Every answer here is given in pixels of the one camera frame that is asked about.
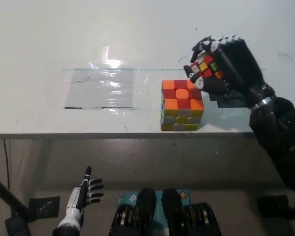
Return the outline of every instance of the black bracket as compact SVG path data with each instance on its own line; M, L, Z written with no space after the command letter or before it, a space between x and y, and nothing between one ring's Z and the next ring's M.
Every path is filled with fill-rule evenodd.
M295 219L295 207L289 206L286 195L265 196L257 198L258 210L262 218L284 217L288 220Z

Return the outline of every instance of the transparent plastic sheet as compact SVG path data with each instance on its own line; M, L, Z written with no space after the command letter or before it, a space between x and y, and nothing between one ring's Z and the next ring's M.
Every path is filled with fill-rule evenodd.
M76 68L65 107L134 109L133 76L132 68L111 69L103 63Z
M161 91L161 80L185 78L183 69L168 69L161 63L115 59L70 62L62 72L69 85L67 109L159 109L154 104L159 103L160 92L155 91Z

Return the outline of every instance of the white table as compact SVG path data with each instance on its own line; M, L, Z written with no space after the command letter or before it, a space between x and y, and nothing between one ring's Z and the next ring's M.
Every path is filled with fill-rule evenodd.
M160 131L160 81L185 79L177 69L188 64L191 47L211 34L246 39L265 80L295 105L295 0L0 0L0 137L251 132L247 109L219 109L208 96L198 131ZM135 91L149 90L146 107L65 110L71 69L103 59L106 46L108 59L158 69L146 71L144 86L134 84Z

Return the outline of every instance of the gray floor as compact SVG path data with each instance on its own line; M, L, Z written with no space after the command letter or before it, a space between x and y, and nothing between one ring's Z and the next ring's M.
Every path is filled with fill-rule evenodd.
M117 209L117 199L126 190L106 190L102 202L90 205L85 210L84 225L81 236L107 236ZM284 193L285 191L269 191L267 193ZM208 202L217 217L224 236L295 236L295 221L285 219L263 220L258 215L254 201L255 196L265 191L250 190L191 190L191 202ZM38 193L38 197L60 195L60 212L58 218L42 219L29 223L33 236L52 235L64 217L69 191ZM6 236L4 219L9 217L9 209L0 200L0 236Z
M87 165L105 188L102 202L86 208L81 236L107 236L119 196L144 186L188 188L191 203L212 206L224 236L295 236L295 221L258 215L255 197L287 193L295 205L295 193L282 189L255 140L19 140L8 149L12 190L21 201L61 197L59 218L30 223L33 236L52 234ZM6 183L2 141L0 180ZM0 200L0 236L7 236L9 215Z

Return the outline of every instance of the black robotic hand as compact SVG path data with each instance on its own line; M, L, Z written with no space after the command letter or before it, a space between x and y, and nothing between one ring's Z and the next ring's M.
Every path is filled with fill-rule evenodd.
M238 36L206 37L192 50L192 64L184 69L197 88L215 94L235 89L243 94L247 107L274 96L245 41Z
M245 41L238 36L206 37L192 49L187 76L203 91L226 94L231 89L242 93L250 108L249 126L265 148L283 182L295 191L295 108L287 99L276 97L263 80L261 70ZM295 208L287 198L262 199L264 216L295 218Z

